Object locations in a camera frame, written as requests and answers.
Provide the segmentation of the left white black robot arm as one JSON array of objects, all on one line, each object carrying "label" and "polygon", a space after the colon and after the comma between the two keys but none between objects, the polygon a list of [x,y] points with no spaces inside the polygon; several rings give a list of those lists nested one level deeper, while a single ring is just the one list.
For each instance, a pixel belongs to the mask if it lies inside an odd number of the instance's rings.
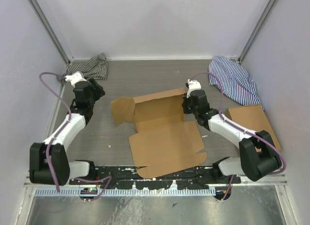
[{"label": "left white black robot arm", "polygon": [[103,87],[94,79],[74,84],[75,98],[64,121],[55,132],[41,143],[30,147],[29,178],[32,183],[63,186],[71,179],[87,185],[97,180],[94,162],[88,160],[68,161],[66,151],[78,133],[93,116],[94,104],[105,95]]}]

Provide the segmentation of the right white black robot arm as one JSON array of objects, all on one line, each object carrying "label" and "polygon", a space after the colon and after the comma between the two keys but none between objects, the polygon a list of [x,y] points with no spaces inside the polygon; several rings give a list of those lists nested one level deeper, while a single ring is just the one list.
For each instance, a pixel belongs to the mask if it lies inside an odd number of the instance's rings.
[{"label": "right white black robot arm", "polygon": [[246,176],[251,181],[269,175],[282,173],[286,163],[275,148],[271,135],[262,130],[248,130],[210,107],[203,90],[189,90],[183,95],[185,114],[193,114],[197,123],[217,133],[239,149],[239,157],[226,157],[212,164],[213,178],[225,183],[230,175]]}]

